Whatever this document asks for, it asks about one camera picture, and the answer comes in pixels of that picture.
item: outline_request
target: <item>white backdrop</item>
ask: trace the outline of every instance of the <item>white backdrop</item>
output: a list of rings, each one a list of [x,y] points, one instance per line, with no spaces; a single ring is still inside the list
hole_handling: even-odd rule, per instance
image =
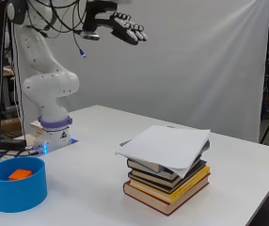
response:
[[[269,0],[133,0],[119,6],[146,27],[131,46],[99,28],[101,40],[50,40],[56,58],[78,74],[79,91],[60,103],[117,109],[258,141]],[[20,51],[23,77],[34,74]],[[26,124],[38,116],[24,98]]]

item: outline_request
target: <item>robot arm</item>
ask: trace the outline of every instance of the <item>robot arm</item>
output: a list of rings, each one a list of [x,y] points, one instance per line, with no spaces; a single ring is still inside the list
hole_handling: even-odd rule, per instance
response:
[[[67,110],[58,105],[56,98],[68,96],[79,89],[75,73],[60,65],[45,41],[46,31],[54,28],[57,18],[52,0],[9,0],[8,18],[19,27],[18,43],[23,49],[29,66],[38,74],[24,80],[23,92],[41,112],[39,121],[42,135],[36,144],[45,152],[71,144],[69,125],[72,123]],[[118,5],[109,1],[87,2],[86,18],[82,30],[73,30],[84,39],[98,40],[98,26],[107,26],[112,34],[132,45],[147,40],[144,27],[130,21],[131,17],[117,12]]]

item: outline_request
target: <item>orange object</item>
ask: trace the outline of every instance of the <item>orange object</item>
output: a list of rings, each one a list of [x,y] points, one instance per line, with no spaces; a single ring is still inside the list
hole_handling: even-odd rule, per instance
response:
[[[10,176],[10,181],[21,180],[32,175],[32,171],[26,169],[16,169]]]

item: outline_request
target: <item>sheet of paper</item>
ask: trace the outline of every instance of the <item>sheet of paper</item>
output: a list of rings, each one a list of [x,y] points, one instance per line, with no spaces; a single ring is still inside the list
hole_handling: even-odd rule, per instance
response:
[[[121,147],[117,154],[184,171],[198,156],[209,135],[210,130],[153,125]]]

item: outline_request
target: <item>stack of books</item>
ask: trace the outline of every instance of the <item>stack of books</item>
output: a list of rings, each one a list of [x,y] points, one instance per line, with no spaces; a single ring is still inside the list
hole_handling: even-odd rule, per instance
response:
[[[209,184],[210,168],[200,157],[183,178],[161,165],[128,159],[132,170],[128,173],[130,181],[123,186],[124,193],[169,216]]]
[[[209,184],[210,168],[201,160],[210,147],[209,130],[153,125],[120,144],[130,180],[124,193],[169,216]]]

